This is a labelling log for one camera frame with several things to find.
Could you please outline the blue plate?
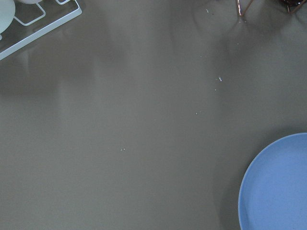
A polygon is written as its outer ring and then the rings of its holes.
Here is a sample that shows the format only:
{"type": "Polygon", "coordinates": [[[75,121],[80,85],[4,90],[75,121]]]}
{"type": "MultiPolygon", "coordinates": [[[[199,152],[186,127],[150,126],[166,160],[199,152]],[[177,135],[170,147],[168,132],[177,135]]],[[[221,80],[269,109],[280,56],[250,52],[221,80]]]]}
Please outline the blue plate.
{"type": "Polygon", "coordinates": [[[307,228],[307,135],[265,147],[248,166],[238,195],[242,230],[307,228]]]}

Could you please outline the dark tea bottle front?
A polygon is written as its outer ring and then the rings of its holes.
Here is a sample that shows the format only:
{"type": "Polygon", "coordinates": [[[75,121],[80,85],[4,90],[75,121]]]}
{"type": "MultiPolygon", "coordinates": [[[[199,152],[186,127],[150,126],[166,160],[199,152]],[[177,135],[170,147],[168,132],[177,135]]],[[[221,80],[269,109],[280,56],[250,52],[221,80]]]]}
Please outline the dark tea bottle front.
{"type": "Polygon", "coordinates": [[[281,2],[288,7],[296,7],[300,5],[303,2],[303,0],[281,0],[281,2]]]}

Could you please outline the mint green cup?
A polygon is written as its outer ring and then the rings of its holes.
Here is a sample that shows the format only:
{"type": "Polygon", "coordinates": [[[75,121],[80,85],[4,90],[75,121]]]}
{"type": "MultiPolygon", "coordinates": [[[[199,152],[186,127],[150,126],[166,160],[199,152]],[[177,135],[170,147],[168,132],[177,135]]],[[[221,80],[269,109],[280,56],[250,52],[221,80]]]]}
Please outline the mint green cup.
{"type": "Polygon", "coordinates": [[[0,0],[0,32],[4,32],[12,23],[15,15],[13,0],[0,0]]]}

